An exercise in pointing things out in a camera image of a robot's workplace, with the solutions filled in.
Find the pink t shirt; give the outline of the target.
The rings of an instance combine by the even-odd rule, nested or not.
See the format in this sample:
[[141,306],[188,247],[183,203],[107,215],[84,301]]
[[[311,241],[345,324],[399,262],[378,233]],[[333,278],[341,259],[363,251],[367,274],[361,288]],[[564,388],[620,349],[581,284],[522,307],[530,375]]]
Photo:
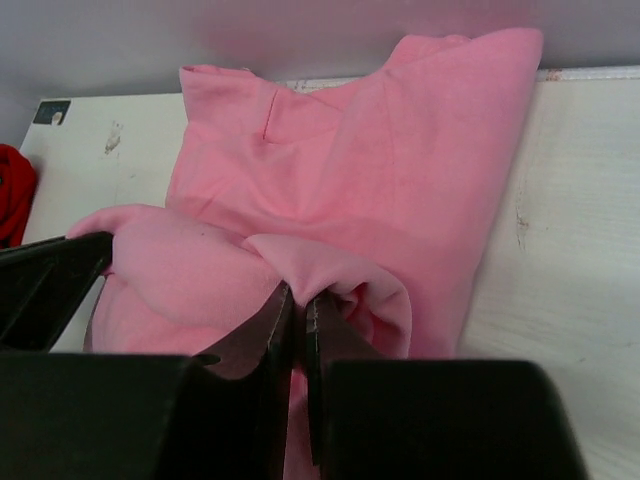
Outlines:
[[542,50],[530,28],[408,35],[374,73],[308,94],[182,68],[188,124],[164,206],[70,230],[113,236],[86,350],[197,354],[286,283],[302,306],[334,293],[387,356],[451,357]]

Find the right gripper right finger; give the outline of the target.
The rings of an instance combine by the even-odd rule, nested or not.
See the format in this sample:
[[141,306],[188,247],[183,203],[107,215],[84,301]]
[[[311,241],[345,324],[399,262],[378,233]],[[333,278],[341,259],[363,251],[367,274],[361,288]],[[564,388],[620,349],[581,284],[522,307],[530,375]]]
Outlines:
[[520,360],[392,360],[330,294],[306,310],[312,460],[325,479],[584,479],[558,391]]

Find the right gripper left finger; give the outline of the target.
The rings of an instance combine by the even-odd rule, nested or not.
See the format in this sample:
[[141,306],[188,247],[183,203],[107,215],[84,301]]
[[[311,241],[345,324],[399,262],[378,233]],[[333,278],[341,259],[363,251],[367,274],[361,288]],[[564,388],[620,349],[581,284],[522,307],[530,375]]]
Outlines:
[[5,353],[5,479],[279,479],[290,288],[195,356]]

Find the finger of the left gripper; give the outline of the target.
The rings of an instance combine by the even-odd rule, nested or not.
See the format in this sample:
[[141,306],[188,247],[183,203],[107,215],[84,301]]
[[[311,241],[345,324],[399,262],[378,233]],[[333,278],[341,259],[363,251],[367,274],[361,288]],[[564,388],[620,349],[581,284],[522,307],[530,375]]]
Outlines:
[[48,352],[99,276],[113,235],[55,237],[1,251],[1,351]]

